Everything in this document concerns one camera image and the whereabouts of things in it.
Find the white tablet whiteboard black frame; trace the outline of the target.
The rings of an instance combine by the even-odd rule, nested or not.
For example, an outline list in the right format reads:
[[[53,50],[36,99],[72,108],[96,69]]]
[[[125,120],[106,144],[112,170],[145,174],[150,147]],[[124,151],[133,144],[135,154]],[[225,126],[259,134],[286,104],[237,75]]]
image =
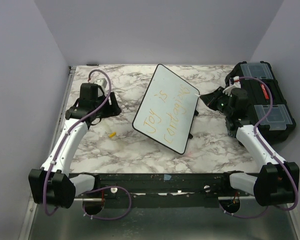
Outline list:
[[[195,116],[200,91],[158,64],[141,100],[132,128],[183,155]]]

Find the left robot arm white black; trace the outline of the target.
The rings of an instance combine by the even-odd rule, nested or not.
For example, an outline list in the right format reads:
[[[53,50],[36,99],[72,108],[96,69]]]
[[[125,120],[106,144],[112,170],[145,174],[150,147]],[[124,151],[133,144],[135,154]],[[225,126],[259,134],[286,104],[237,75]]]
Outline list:
[[[32,169],[28,175],[36,204],[68,209],[80,194],[91,198],[100,194],[97,177],[89,173],[70,177],[70,166],[93,122],[121,113],[114,92],[106,91],[106,86],[105,79],[80,86],[79,98],[65,112],[63,129],[52,152],[40,169]]]

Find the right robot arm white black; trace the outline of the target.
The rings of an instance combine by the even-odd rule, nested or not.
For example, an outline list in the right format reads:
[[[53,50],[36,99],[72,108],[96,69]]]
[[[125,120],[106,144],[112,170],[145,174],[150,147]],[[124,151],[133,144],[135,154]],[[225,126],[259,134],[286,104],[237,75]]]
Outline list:
[[[259,168],[257,176],[236,171],[229,173],[228,179],[220,183],[220,191],[226,196],[237,190],[244,191],[254,196],[261,206],[292,204],[295,207],[299,202],[300,169],[296,163],[287,162],[277,154],[259,129],[251,124],[247,91],[219,87],[199,98],[209,109],[225,115],[228,133],[247,149]]]

